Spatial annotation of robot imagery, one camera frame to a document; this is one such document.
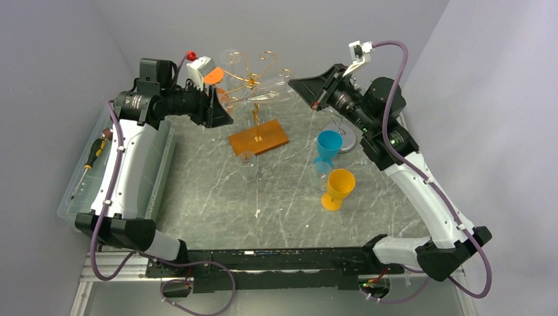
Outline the yellow plastic goblet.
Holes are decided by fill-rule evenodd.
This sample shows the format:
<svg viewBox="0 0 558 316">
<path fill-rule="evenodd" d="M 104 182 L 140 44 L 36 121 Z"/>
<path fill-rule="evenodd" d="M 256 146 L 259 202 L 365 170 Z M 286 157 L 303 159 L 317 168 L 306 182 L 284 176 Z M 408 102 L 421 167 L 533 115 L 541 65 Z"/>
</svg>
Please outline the yellow plastic goblet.
<svg viewBox="0 0 558 316">
<path fill-rule="evenodd" d="M 333 170 L 326 183 L 326 192 L 321 197 L 323 208 L 329 211 L 338 211 L 344 199 L 354 190 L 356 179 L 347 169 Z"/>
</svg>

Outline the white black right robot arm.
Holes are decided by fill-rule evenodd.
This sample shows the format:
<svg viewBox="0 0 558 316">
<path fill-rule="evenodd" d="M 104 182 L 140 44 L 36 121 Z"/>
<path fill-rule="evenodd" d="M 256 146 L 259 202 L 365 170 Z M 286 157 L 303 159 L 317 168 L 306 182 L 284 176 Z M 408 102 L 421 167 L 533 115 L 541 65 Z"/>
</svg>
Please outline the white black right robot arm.
<svg viewBox="0 0 558 316">
<path fill-rule="evenodd" d="M 406 102 L 397 80 L 380 77 L 359 92 L 335 64 L 325 73 L 291 79 L 288 84 L 308 106 L 331 108 L 362 132 L 366 156 L 406 195 L 425 223 L 424 238 L 394 238 L 385 234 L 364 246 L 363 266 L 379 273 L 387 264 L 417 267 L 443 281 L 473 255 L 485 258 L 492 239 L 485 226 L 476 226 L 444 194 L 428 168 L 419 145 L 397 121 Z"/>
</svg>

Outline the clear wine glass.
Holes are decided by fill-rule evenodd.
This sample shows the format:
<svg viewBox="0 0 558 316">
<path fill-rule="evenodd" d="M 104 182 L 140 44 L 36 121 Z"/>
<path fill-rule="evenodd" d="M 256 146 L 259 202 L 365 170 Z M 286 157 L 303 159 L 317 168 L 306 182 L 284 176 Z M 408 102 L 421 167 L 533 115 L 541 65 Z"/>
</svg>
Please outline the clear wine glass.
<svg viewBox="0 0 558 316">
<path fill-rule="evenodd" d="M 243 90 L 243 77 L 239 73 L 242 57 L 237 49 L 225 49 L 219 55 L 220 67 L 224 71 L 221 88 L 229 98 L 239 98 Z"/>
</svg>

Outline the gold wire glass rack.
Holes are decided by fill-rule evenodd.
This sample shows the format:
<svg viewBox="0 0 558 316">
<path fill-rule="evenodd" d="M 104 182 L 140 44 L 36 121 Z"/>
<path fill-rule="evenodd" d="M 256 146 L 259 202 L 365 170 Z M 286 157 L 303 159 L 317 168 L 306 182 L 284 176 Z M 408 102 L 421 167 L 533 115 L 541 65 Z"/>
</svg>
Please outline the gold wire glass rack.
<svg viewBox="0 0 558 316">
<path fill-rule="evenodd" d="M 259 113 L 264 104 L 249 103 L 247 101 L 247 95 L 256 84 L 277 75 L 282 69 L 287 69 L 291 73 L 292 71 L 288 68 L 278 68 L 274 70 L 273 68 L 277 62 L 277 56 L 276 53 L 272 51 L 264 51 L 259 55 L 260 60 L 270 62 L 260 73 L 252 72 L 247 57 L 241 52 L 240 55 L 246 69 L 246 75 L 241 78 L 243 80 L 242 94 L 239 95 L 239 98 L 230 98 L 230 108 L 233 109 L 240 103 L 251 105 L 253 126 L 232 134 L 228 137 L 228 140 L 236 156 L 244 151 L 251 151 L 258 156 L 262 153 L 282 147 L 288 144 L 290 140 L 276 119 L 271 119 L 266 122 L 260 120 Z"/>
</svg>

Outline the orange plastic goblet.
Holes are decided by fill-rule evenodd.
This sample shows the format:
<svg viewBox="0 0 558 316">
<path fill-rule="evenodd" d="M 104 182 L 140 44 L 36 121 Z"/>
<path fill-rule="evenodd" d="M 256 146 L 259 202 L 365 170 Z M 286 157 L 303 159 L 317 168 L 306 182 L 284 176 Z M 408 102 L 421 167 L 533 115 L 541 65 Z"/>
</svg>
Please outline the orange plastic goblet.
<svg viewBox="0 0 558 316">
<path fill-rule="evenodd" d="M 220 87 L 220 83 L 223 81 L 224 75 L 224 71 L 219 66 L 216 66 L 207 75 L 204 75 L 203 80 L 206 85 L 210 85 L 215 88 L 220 104 L 226 112 L 230 114 L 232 112 L 232 109 L 230 108 L 230 96 L 228 95 L 228 92 Z"/>
</svg>

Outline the clear plastic storage box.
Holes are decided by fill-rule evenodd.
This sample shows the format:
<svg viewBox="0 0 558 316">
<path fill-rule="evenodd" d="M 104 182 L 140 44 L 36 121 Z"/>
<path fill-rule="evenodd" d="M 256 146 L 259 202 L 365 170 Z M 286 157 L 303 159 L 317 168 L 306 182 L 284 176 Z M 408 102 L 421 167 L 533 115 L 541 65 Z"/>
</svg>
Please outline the clear plastic storage box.
<svg viewBox="0 0 558 316">
<path fill-rule="evenodd" d="M 97 119 L 93 131 L 86 142 L 86 148 L 81 154 L 66 192 L 59 204 L 57 215 L 72 229 L 75 228 L 76 214 L 88 212 L 97 193 L 101 190 L 111 145 L 107 144 L 105 146 L 105 149 L 90 171 L 85 175 L 83 175 L 83 171 L 91 144 L 101 136 L 105 128 L 110 128 L 111 126 L 111 118 L 108 112 L 104 111 Z M 143 169 L 139 183 L 139 218 L 153 220 L 157 218 L 175 147 L 174 127 L 172 122 L 166 119 L 161 122 L 159 131 L 152 141 L 151 152 L 147 156 L 147 162 L 151 166 Z"/>
</svg>

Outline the clear small glass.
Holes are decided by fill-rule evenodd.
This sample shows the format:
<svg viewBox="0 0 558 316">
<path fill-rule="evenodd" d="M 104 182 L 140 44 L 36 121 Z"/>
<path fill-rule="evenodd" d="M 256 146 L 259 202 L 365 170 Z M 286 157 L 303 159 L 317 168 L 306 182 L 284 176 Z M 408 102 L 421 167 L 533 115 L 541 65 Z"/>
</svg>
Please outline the clear small glass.
<svg viewBox="0 0 558 316">
<path fill-rule="evenodd" d="M 237 162 L 239 167 L 239 173 L 241 177 L 247 181 L 251 182 L 257 179 L 259 170 L 259 160 L 258 157 L 251 151 L 241 152 L 237 156 Z"/>
</svg>

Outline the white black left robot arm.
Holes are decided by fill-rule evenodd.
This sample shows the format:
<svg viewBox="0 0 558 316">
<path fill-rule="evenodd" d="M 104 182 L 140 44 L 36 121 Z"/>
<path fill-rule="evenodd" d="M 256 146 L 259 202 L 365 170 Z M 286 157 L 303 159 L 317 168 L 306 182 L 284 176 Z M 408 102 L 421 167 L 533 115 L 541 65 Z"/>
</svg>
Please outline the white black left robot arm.
<svg viewBox="0 0 558 316">
<path fill-rule="evenodd" d="M 154 220 L 142 216 L 141 201 L 152 193 L 148 172 L 160 169 L 155 154 L 168 136 L 167 117 L 186 115 L 205 128 L 233 123 L 211 80 L 219 70 L 206 56 L 188 57 L 181 65 L 142 59 L 134 87 L 109 102 L 114 136 L 103 181 L 90 209 L 74 221 L 92 248 L 110 246 L 162 259 L 174 277 L 188 270 L 186 243 L 158 231 Z"/>
</svg>

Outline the clear pink tinted glass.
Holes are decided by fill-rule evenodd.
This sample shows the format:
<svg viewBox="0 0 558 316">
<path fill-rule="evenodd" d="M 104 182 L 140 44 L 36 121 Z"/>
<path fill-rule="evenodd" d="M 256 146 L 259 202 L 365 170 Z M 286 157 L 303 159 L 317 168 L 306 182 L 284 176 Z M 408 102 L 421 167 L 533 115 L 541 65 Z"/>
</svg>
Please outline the clear pink tinted glass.
<svg viewBox="0 0 558 316">
<path fill-rule="evenodd" d="M 248 93 L 247 101 L 270 105 L 289 101 L 297 96 L 297 93 L 288 85 L 292 73 L 287 69 L 282 69 L 277 75 L 263 80 L 256 84 Z"/>
</svg>

